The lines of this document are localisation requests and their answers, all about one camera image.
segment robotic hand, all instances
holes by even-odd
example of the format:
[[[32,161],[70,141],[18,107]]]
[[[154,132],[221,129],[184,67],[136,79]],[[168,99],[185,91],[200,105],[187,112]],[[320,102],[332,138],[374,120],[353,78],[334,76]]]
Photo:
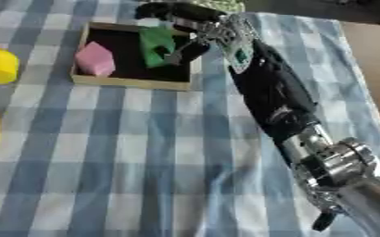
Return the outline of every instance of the robotic hand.
[[[344,214],[380,237],[380,178],[374,176],[372,151],[354,138],[331,141],[295,71],[246,19],[187,3],[145,4],[136,17],[169,20],[176,29],[197,34],[165,57],[173,64],[201,56],[211,42],[219,45],[247,108],[273,139],[309,201],[322,211],[315,230],[323,231]]]

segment green sponge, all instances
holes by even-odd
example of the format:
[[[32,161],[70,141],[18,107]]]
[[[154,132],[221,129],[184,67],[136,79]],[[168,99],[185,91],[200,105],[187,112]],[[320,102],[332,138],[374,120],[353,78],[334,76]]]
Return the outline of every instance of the green sponge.
[[[160,54],[171,54],[175,42],[171,30],[165,27],[150,27],[140,30],[141,50],[148,68],[164,66],[166,63]]]

